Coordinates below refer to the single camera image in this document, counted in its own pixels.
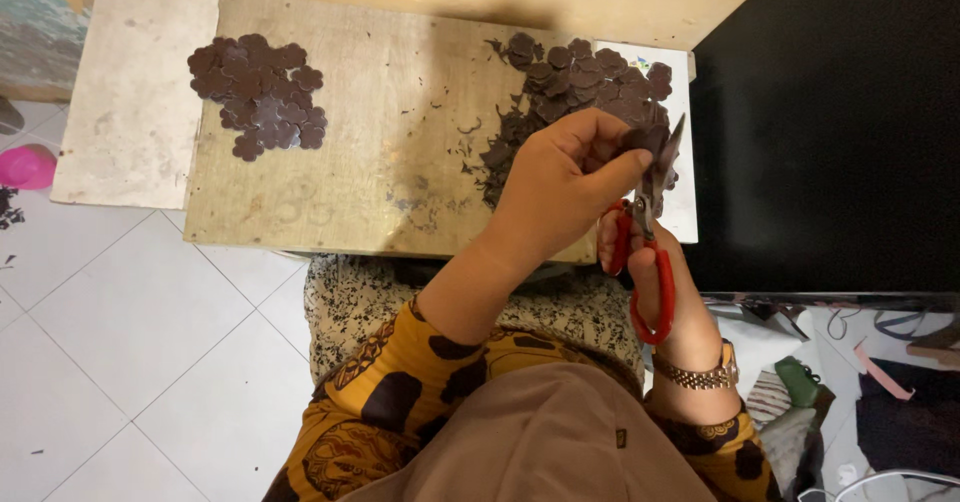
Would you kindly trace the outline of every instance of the wristwatch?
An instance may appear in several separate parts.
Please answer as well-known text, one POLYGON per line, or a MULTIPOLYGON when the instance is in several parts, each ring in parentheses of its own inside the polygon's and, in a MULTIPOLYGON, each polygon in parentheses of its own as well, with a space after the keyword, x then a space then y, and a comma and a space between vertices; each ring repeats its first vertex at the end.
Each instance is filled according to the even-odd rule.
POLYGON ((737 367, 734 344, 726 338, 723 339, 723 344, 720 346, 720 364, 711 370, 693 371, 677 368, 658 354, 655 346, 653 357, 654 371, 667 377, 671 382, 690 390, 732 388, 740 380, 740 369, 737 367))

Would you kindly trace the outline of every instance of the scissor blade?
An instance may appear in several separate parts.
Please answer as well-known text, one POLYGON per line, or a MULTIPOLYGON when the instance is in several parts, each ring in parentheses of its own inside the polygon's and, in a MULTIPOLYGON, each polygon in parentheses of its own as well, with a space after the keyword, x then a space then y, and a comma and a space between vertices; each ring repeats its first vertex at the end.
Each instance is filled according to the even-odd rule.
POLYGON ((673 129, 673 133, 670 134, 670 138, 666 140, 662 151, 657 156, 656 167, 660 172, 666 173, 669 171, 673 167, 673 162, 677 160, 677 156, 680 155, 680 139, 684 134, 686 124, 687 113, 684 112, 680 115, 677 126, 673 129))

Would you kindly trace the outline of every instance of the white cable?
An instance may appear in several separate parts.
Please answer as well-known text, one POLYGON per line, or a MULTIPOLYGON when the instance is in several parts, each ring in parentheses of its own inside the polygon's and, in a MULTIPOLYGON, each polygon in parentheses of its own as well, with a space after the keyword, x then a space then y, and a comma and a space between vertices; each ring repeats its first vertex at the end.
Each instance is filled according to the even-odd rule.
POLYGON ((856 491, 857 488, 863 487, 864 484, 868 484, 876 479, 880 479, 887 476, 913 476, 913 477, 918 477, 918 478, 923 478, 928 480, 936 480, 943 483, 950 483, 960 487, 960 479, 954 478, 953 476, 945 476, 943 474, 931 474, 930 472, 920 472, 919 470, 909 470, 906 468, 893 468, 891 470, 876 472, 875 474, 871 474, 869 476, 861 478, 851 483, 840 492, 838 492, 836 496, 834 496, 833 494, 830 494, 829 492, 823 490, 822 488, 809 488, 804 492, 801 492, 799 495, 797 495, 797 500, 803 500, 804 496, 807 496, 811 493, 823 493, 824 495, 832 496, 833 502, 840 502, 840 500, 844 496, 846 496, 852 491, 856 491))

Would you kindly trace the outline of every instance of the plywood board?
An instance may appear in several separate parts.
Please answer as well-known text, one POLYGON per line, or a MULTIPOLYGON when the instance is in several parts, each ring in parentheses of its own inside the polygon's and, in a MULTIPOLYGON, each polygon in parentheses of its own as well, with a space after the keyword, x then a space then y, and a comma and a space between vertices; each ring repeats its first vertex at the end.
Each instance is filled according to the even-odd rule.
MULTIPOLYGON (((218 33, 299 43, 324 73, 319 150, 232 154, 239 133, 204 103, 184 238, 289 251, 450 256, 486 225, 464 164, 480 165, 524 74, 485 39, 520 28, 309 0, 222 0, 218 33), (467 130, 481 127, 469 134, 467 130)), ((570 35, 527 30, 546 48, 570 35)), ((558 260, 592 262, 591 233, 558 260)))
POLYGON ((663 216, 659 223, 681 243, 697 243, 697 195, 693 182, 693 132, 690 117, 690 73, 688 54, 682 50, 652 48, 623 42, 594 43, 596 50, 610 49, 619 53, 630 65, 640 68, 644 75, 654 62, 669 65, 673 70, 673 92, 661 103, 670 116, 670 129, 677 127, 681 114, 686 114, 686 127, 679 140, 679 156, 673 168, 679 174, 676 187, 663 194, 663 216))
POLYGON ((220 0, 94 0, 50 199, 183 209, 220 0))

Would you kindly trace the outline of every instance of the fingernail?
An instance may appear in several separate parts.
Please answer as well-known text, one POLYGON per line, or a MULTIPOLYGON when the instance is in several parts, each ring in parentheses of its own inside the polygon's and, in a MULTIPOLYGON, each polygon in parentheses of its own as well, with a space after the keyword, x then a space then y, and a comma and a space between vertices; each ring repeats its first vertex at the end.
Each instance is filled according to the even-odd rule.
POLYGON ((649 167, 650 163, 653 162, 654 154, 646 149, 638 149, 636 151, 636 158, 639 159, 640 164, 642 164, 643 167, 646 168, 646 167, 649 167))

